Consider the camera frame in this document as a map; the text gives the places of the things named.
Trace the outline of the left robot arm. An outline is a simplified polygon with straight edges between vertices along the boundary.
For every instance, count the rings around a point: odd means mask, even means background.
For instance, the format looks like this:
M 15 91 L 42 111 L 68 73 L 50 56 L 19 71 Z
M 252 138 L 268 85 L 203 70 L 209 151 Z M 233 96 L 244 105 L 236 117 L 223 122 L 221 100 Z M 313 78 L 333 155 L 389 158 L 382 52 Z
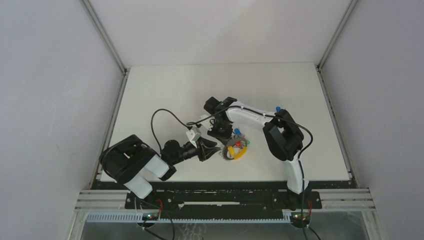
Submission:
M 184 145 L 168 140 L 157 153 L 133 134 L 103 151 L 99 163 L 109 177 L 137 196 L 138 204 L 149 209 L 155 205 L 157 196 L 142 170 L 166 181 L 176 173 L 176 164 L 195 157 L 203 162 L 219 151 L 216 142 L 199 137 L 195 143 L 188 141 Z

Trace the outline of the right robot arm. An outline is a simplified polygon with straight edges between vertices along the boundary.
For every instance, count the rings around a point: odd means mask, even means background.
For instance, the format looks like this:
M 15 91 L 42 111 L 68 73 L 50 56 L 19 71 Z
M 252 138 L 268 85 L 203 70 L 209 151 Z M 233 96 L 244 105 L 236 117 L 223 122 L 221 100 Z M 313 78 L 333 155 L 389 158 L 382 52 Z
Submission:
M 233 124 L 238 123 L 263 132 L 270 153 L 283 162 L 287 176 L 289 203 L 295 208 L 302 208 L 309 201 L 305 191 L 309 182 L 300 164 L 304 151 L 304 134 L 290 113 L 285 109 L 276 112 L 259 110 L 243 104 L 236 98 L 227 97 L 219 101 L 210 97 L 203 106 L 210 114 L 212 127 L 207 134 L 219 140 L 226 147 L 241 142 L 242 136 L 233 134 Z

